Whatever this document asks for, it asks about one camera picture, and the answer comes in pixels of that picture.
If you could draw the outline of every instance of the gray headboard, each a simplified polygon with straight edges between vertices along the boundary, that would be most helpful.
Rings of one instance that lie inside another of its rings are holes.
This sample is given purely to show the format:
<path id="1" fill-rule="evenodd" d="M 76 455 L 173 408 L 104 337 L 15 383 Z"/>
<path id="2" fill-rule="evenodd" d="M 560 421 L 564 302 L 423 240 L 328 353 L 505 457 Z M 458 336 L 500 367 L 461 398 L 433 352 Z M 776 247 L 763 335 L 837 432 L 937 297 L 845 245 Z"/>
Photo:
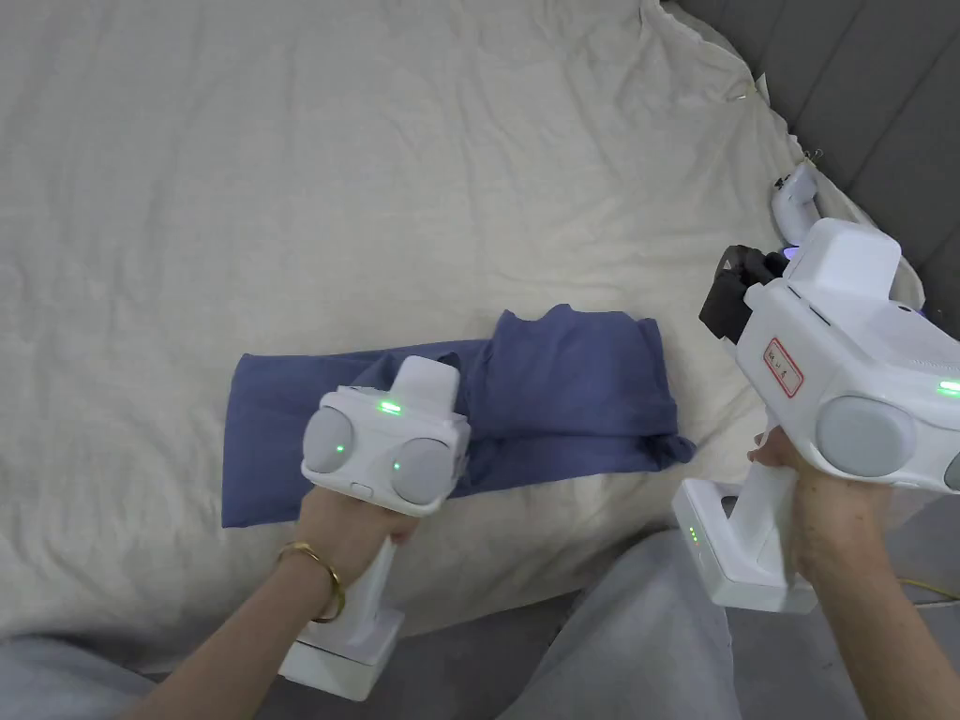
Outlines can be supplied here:
<path id="1" fill-rule="evenodd" d="M 960 1 L 680 0 L 722 33 L 821 170 L 903 246 L 960 338 Z"/>

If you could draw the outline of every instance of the robotic gripper device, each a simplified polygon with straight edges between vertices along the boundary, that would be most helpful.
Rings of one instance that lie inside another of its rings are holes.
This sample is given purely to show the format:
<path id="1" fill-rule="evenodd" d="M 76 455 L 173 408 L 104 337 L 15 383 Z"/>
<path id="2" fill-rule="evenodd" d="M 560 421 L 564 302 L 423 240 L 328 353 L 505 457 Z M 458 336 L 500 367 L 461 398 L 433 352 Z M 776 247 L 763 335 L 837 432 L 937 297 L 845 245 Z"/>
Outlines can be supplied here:
<path id="1" fill-rule="evenodd" d="M 453 491 L 470 428 L 453 412 L 460 373 L 407 357 L 387 392 L 341 386 L 320 401 L 303 435 L 303 475 L 324 488 L 423 517 Z M 288 680 L 365 700 L 396 645 L 403 613 L 380 606 L 395 546 L 387 539 L 347 590 L 335 621 L 311 622 L 280 667 Z"/>
<path id="2" fill-rule="evenodd" d="M 811 465 L 960 492 L 960 343 L 889 300 L 899 261 L 900 245 L 879 230 L 819 220 L 789 263 L 728 248 L 700 319 L 766 404 L 767 433 L 780 425 Z M 673 510 L 716 604 L 816 605 L 784 556 L 794 475 L 754 463 L 729 517 L 729 486 L 681 484 Z"/>

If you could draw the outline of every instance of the white device base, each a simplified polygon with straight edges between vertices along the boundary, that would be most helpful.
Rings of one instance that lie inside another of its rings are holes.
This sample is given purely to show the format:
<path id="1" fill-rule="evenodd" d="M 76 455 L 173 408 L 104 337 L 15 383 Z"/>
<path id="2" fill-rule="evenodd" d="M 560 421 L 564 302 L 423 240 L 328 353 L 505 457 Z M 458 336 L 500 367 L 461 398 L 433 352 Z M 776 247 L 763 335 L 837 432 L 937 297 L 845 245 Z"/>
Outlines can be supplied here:
<path id="1" fill-rule="evenodd" d="M 793 573 L 762 567 L 742 547 L 724 512 L 722 492 L 709 480 L 687 478 L 673 497 L 673 512 L 710 599 L 728 608 L 768 612 L 810 612 L 817 595 Z"/>
<path id="2" fill-rule="evenodd" d="M 315 627 L 323 627 L 310 623 L 300 634 L 300 639 L 290 648 L 280 666 L 279 674 L 294 683 L 316 687 L 348 700 L 366 700 L 394 652 L 396 636 L 402 622 L 402 612 L 380 611 L 376 628 L 364 643 L 365 648 L 357 653 L 364 656 L 363 662 L 350 660 L 309 644 L 310 631 Z"/>

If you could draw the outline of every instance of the red bordered label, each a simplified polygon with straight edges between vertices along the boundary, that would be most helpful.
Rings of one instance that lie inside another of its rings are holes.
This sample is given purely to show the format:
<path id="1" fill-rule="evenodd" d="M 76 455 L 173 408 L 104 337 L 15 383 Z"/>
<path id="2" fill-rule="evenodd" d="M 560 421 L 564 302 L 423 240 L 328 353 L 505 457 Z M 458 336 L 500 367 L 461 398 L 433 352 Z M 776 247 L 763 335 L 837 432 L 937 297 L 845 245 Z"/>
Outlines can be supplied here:
<path id="1" fill-rule="evenodd" d="M 770 368 L 787 397 L 797 394 L 800 386 L 804 384 L 804 374 L 777 338 L 771 340 L 770 345 L 763 351 L 763 362 Z"/>

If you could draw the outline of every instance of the folded blue cloth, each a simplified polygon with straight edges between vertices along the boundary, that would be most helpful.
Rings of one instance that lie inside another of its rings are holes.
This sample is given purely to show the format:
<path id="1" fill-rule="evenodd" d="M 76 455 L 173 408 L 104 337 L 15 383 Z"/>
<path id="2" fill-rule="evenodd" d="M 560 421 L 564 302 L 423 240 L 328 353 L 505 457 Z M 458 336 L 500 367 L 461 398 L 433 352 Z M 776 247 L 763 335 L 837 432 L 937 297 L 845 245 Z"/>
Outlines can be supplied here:
<path id="1" fill-rule="evenodd" d="M 389 390 L 407 355 L 460 370 L 456 412 L 471 428 L 453 496 L 601 472 L 662 470 L 693 457 L 677 433 L 654 320 L 558 305 L 537 321 L 504 312 L 490 340 L 328 357 L 244 355 L 224 437 L 224 527 L 297 518 L 313 487 L 303 431 L 339 385 Z"/>

